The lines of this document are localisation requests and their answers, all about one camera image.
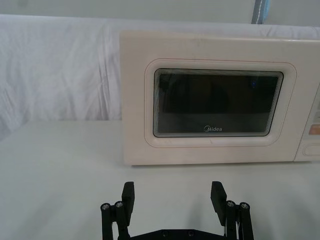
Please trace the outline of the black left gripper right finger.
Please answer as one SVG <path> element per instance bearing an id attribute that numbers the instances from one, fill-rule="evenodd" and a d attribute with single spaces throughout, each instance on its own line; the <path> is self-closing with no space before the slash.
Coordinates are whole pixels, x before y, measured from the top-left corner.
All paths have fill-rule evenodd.
<path id="1" fill-rule="evenodd" d="M 227 200 L 223 184 L 219 181 L 212 182 L 210 199 L 219 222 L 224 227 L 223 237 L 226 240 L 254 239 L 251 207 L 248 203 L 236 204 L 232 200 Z"/>

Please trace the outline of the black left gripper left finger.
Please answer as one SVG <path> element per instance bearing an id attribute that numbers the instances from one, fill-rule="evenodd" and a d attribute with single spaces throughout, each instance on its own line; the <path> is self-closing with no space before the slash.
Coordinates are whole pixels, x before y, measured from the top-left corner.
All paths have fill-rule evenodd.
<path id="1" fill-rule="evenodd" d="M 128 226 L 130 225 L 131 215 L 135 202 L 134 182 L 128 181 L 124 184 L 121 200 L 114 205 L 103 203 L 101 211 L 101 230 L 103 240 L 113 240 L 113 223 L 117 224 L 118 239 L 130 240 Z"/>

